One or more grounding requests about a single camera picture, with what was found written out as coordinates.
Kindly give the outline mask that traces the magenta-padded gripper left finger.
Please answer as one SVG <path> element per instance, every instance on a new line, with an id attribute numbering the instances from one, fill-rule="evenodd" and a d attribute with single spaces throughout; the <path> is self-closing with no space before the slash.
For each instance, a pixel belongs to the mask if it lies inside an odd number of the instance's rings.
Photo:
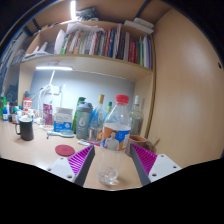
<path id="1" fill-rule="evenodd" d="M 83 186 L 94 156 L 95 147 L 90 145 L 68 158 L 59 157 L 47 168 L 47 171 L 78 186 Z"/>

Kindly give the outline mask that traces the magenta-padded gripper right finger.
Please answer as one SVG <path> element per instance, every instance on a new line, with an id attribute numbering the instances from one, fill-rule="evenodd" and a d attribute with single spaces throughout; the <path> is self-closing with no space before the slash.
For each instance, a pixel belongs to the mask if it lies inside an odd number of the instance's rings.
<path id="1" fill-rule="evenodd" d="M 143 186 L 181 170 L 165 154 L 156 155 L 137 145 L 130 146 L 130 154 Z"/>

